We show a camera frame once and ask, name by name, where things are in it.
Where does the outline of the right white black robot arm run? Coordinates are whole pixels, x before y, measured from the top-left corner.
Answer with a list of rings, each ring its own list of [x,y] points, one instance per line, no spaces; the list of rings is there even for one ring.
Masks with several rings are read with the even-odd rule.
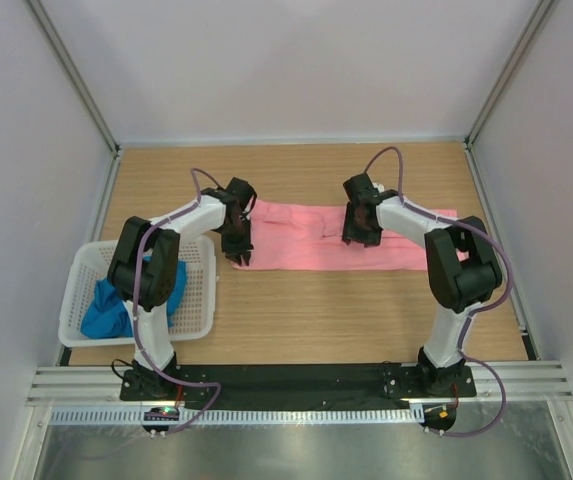
[[[343,188],[345,243],[376,247],[390,231],[424,249],[437,310],[418,353],[416,382],[427,395],[448,394],[463,374],[467,330],[503,282],[492,238],[480,218],[459,220],[426,210],[396,190],[379,190],[366,173],[349,178]]]

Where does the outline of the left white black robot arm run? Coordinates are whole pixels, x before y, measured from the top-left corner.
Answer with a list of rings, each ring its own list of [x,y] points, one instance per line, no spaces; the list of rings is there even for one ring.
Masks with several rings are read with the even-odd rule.
[[[166,312],[175,287],[179,249],[214,231],[221,236],[225,258],[247,266],[253,250],[249,213],[256,199],[255,189],[234,177],[226,187],[198,190],[191,203],[171,213],[152,220],[133,216],[125,222],[107,274],[129,313],[135,341],[124,387],[165,400],[185,384],[177,376]]]

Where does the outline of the pink t shirt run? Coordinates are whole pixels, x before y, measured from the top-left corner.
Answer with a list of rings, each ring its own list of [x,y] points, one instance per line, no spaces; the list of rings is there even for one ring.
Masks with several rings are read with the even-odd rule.
[[[425,251],[402,235],[385,231],[365,247],[342,241],[346,209],[259,200],[250,212],[253,250],[238,270],[426,271]]]

